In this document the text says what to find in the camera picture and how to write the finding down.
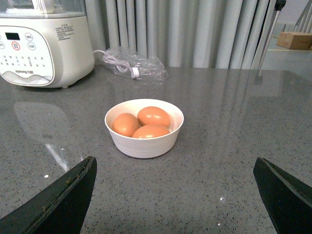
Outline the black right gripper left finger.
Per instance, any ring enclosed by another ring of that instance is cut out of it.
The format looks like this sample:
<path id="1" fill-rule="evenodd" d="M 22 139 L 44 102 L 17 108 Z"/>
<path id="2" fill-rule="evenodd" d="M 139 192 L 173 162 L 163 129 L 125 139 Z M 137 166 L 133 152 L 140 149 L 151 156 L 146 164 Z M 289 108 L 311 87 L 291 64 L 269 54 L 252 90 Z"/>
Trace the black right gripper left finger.
<path id="1" fill-rule="evenodd" d="M 97 175 L 89 156 L 0 220 L 2 234 L 79 234 Z"/>

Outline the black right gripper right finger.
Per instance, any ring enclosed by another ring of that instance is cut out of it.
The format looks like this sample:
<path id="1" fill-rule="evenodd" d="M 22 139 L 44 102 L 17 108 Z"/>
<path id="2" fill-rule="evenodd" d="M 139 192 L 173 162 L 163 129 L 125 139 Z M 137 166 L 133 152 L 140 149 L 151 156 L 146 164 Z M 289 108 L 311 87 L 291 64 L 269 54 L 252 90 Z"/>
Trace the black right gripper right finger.
<path id="1" fill-rule="evenodd" d="M 265 158 L 253 174 L 262 202 L 278 234 L 312 232 L 312 188 Z"/>

